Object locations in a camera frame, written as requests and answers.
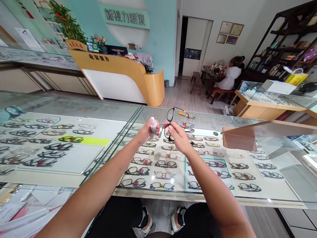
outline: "trash bin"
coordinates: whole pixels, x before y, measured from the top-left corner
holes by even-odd
[[[165,86],[166,88],[169,87],[169,80],[164,80],[164,86]]]

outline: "white dress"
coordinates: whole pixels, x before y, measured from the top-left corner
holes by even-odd
[[[221,82],[215,83],[215,87],[223,90],[231,90],[234,86],[234,80],[241,74],[241,69],[238,67],[229,67],[227,69],[226,77]]]

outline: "green plant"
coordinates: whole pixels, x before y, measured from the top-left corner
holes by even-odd
[[[70,10],[67,7],[59,5],[55,1],[50,1],[49,5],[53,11],[51,14],[54,14],[55,21],[60,24],[61,31],[65,37],[82,43],[88,42],[85,33],[80,28],[80,25],[76,23],[76,19],[69,14]]]

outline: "white box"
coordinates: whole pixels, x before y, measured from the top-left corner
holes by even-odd
[[[273,80],[266,80],[264,84],[262,85],[262,88],[264,88],[267,92],[270,93],[279,93],[279,94],[285,94],[288,95],[292,91],[294,91],[297,86],[283,83],[279,81],[273,81]]]

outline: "teal wall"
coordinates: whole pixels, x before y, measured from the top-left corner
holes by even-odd
[[[70,10],[76,12],[82,30],[90,38],[96,33],[103,35],[107,45],[121,44],[108,30],[100,14],[98,0],[63,0]],[[145,5],[150,17],[150,35],[147,43],[141,50],[128,50],[147,52],[152,55],[154,67],[164,70],[164,78],[169,80],[170,86],[174,84],[174,53],[176,39],[176,0],[145,0]]]

